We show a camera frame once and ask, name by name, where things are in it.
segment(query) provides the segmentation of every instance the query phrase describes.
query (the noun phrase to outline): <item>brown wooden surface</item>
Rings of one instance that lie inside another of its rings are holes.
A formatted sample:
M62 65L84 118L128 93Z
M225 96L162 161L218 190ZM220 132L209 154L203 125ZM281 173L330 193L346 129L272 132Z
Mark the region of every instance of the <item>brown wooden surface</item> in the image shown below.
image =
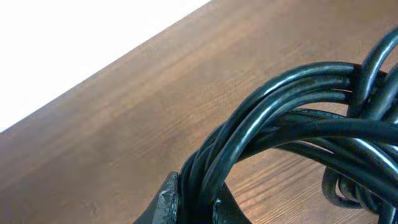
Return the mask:
M250 92L301 64L361 63L397 24L397 8L210 2L0 134L0 223L131 223ZM254 223L375 223L323 198L323 169L270 150L236 165L227 183Z

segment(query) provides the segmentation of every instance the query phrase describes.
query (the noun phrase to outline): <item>wooden table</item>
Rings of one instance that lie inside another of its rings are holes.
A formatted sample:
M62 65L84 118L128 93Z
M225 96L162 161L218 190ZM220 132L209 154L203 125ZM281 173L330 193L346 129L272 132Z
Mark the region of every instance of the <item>wooden table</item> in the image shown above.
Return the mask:
M131 223L259 85L305 63L361 63L397 8L213 0L0 134L0 223ZM323 170L270 150L236 165L227 184L254 223L375 223L323 198Z

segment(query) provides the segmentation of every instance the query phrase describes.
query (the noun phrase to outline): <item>white wall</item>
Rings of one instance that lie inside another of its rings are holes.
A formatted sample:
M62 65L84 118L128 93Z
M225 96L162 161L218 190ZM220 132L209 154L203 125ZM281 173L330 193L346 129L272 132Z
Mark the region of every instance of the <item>white wall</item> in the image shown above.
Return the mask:
M0 0L0 132L210 0Z

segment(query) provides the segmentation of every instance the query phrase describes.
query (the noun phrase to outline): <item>black cable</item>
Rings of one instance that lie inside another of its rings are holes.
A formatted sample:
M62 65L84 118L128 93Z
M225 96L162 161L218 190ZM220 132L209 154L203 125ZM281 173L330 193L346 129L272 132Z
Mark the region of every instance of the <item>black cable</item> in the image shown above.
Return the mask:
M388 74L379 70L397 44L398 28L362 65L313 63L260 86L183 165L178 223L211 220L232 166L269 148L325 165L322 191L333 205L365 208L379 223L397 223L398 64ZM317 102L347 104L348 118L296 108Z

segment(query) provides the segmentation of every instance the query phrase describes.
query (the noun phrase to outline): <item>cable bundle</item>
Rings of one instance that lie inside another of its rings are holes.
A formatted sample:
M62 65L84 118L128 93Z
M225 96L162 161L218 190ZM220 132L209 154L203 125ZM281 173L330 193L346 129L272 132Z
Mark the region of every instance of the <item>cable bundle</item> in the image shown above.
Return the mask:
M304 65L249 95L183 165L178 223L211 223L232 166L270 148L325 165L322 190L333 205L365 208L379 215L379 223L398 223L398 64L380 71L397 44L398 28L362 65ZM348 105L347 117L297 108L318 102Z

